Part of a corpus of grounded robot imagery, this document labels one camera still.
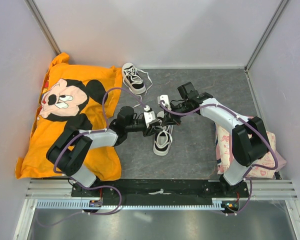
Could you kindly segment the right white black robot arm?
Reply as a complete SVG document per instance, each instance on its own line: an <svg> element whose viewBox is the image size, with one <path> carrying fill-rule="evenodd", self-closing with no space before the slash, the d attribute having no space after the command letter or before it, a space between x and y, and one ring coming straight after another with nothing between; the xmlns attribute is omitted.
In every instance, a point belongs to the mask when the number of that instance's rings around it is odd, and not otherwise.
<svg viewBox="0 0 300 240"><path fill-rule="evenodd" d="M220 178L219 191L225 197L237 191L248 170L270 150L270 142L263 120L238 114L217 101L211 94L199 93L191 82L177 88L181 101L173 104L167 95L157 98L164 110L162 124L179 125L181 117L197 113L214 121L230 133L233 162Z"/></svg>

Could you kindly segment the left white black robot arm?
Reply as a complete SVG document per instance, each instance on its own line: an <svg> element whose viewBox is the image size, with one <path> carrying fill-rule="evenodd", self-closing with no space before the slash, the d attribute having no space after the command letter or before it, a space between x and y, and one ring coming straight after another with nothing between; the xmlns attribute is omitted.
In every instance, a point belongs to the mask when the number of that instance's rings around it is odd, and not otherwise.
<svg viewBox="0 0 300 240"><path fill-rule="evenodd" d="M46 153L46 158L63 174L82 185L82 191L89 197L100 191L97 176L85 165L84 160L89 150L114 147L122 144L128 133L141 132L148 137L163 130L161 121L151 108L137 116L130 106L120 109L117 117L108 128L80 131L73 127L66 128Z"/></svg>

